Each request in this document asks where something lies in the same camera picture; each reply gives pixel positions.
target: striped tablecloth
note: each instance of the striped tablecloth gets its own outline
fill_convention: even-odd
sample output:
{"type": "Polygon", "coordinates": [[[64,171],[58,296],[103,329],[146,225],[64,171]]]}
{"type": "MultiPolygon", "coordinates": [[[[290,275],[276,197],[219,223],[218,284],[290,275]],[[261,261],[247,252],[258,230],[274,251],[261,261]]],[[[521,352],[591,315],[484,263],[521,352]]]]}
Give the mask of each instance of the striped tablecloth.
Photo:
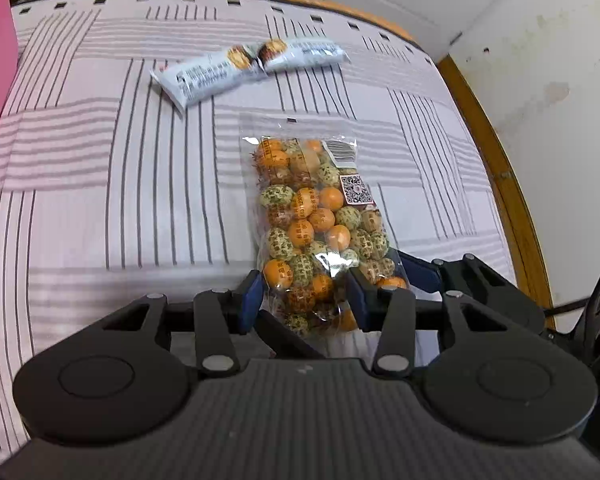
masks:
{"type": "MultiPolygon", "coordinates": [[[[414,44],[277,0],[39,0],[13,18],[20,60],[0,119],[0,460],[27,439],[11,382],[33,354],[147,292],[186,300],[253,267],[242,112],[354,135],[393,246],[426,260],[470,251],[514,280],[478,151],[414,44]],[[234,43],[324,35],[350,64],[272,76],[184,116],[149,77],[234,43]]],[[[350,333],[326,351],[368,357],[375,342],[350,333]]]]}

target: silver screw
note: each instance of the silver screw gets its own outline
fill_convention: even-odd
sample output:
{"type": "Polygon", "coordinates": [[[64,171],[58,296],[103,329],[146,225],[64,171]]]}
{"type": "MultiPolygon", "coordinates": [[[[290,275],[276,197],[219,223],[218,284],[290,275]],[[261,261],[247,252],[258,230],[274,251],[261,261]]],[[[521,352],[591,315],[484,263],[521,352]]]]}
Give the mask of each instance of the silver screw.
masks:
{"type": "Polygon", "coordinates": [[[388,354],[378,359],[378,366],[387,372],[401,372],[409,367],[409,360],[401,355],[388,354]]]}
{"type": "Polygon", "coordinates": [[[234,365],[234,360],[228,355],[215,354],[205,357],[202,367],[211,372],[225,372],[234,365]]]}

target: barcode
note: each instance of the barcode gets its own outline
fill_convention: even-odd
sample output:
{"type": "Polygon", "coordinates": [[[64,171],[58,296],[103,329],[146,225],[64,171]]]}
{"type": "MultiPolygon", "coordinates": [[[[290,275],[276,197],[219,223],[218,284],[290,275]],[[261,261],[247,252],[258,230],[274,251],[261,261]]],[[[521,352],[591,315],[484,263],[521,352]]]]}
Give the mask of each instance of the barcode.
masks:
{"type": "Polygon", "coordinates": [[[324,149],[329,153],[336,168],[356,168],[356,149],[342,140],[324,140],[324,149]]]}

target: snack wrapper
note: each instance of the snack wrapper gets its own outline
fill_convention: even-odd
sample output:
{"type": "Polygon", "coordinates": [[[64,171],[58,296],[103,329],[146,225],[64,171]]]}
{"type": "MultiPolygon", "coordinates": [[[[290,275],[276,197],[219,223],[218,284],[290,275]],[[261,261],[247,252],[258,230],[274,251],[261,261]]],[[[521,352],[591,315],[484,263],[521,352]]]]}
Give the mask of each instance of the snack wrapper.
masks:
{"type": "Polygon", "coordinates": [[[258,58],[265,72],[280,72],[295,68],[337,64],[349,61],[349,56],[328,38],[275,38],[264,43],[258,58]]]}
{"type": "Polygon", "coordinates": [[[268,285],[265,307],[304,337],[354,330],[344,290],[348,269],[359,267],[378,286],[410,288],[356,168],[356,141],[316,138],[298,121],[263,131],[246,115],[243,172],[257,266],[268,285]]]}
{"type": "Polygon", "coordinates": [[[263,77],[256,51],[257,47],[234,45],[157,71],[151,70],[151,76],[184,113],[186,107],[202,99],[263,77]]]}

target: white snack packet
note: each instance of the white snack packet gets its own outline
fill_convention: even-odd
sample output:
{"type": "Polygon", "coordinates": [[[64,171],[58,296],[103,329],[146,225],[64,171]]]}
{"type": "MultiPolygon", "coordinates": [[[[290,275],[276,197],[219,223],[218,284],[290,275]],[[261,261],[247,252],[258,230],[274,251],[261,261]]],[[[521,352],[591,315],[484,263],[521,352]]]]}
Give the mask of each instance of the white snack packet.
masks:
{"type": "Polygon", "coordinates": [[[328,38],[274,38],[260,47],[258,58],[265,72],[349,61],[344,49],[328,38]]]}
{"type": "Polygon", "coordinates": [[[264,76],[256,49],[241,44],[150,72],[181,113],[202,99],[264,76]]]}

